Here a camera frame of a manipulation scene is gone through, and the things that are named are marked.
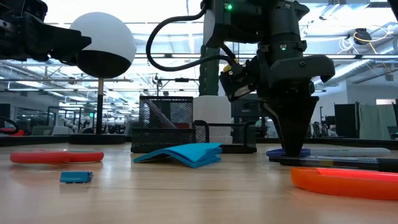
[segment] white cylinder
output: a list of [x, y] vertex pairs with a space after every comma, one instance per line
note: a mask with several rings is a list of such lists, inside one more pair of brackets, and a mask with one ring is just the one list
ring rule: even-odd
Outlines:
[[226, 96], [199, 96], [193, 99], [193, 120], [231, 124], [231, 103]]

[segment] mesh pencil holder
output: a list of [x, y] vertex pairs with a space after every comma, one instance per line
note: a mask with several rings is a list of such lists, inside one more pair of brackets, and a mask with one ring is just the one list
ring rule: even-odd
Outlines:
[[194, 121], [196, 142], [220, 142], [223, 153], [254, 153], [256, 148], [255, 122], [244, 124], [208, 124]]
[[191, 128], [193, 97], [140, 96], [140, 128]]
[[183, 128], [132, 128], [131, 152], [149, 153], [195, 142], [195, 130]]

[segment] black and white sphere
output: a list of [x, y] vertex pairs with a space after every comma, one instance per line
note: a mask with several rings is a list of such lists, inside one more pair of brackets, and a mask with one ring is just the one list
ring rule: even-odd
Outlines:
[[136, 44], [130, 29], [117, 17], [91, 12], [77, 18], [71, 29], [91, 37], [91, 44], [77, 55], [77, 66], [96, 78], [114, 78], [131, 66]]

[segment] table surface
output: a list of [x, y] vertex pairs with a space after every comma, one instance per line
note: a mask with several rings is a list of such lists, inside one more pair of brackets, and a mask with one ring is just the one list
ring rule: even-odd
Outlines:
[[[134, 164], [130, 144], [47, 144], [0, 148], [0, 223], [398, 223], [398, 202], [335, 197], [294, 187], [290, 168], [257, 154], [223, 154], [191, 169], [177, 162]], [[306, 145], [305, 147], [338, 147]], [[101, 149], [102, 162], [13, 164], [27, 149]], [[90, 170], [88, 184], [61, 184], [63, 170]]]

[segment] orange disc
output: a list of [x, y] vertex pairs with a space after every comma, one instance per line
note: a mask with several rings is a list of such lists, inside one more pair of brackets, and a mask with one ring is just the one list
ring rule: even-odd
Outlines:
[[365, 170], [298, 168], [291, 170], [297, 187], [328, 195], [398, 200], [398, 174]]

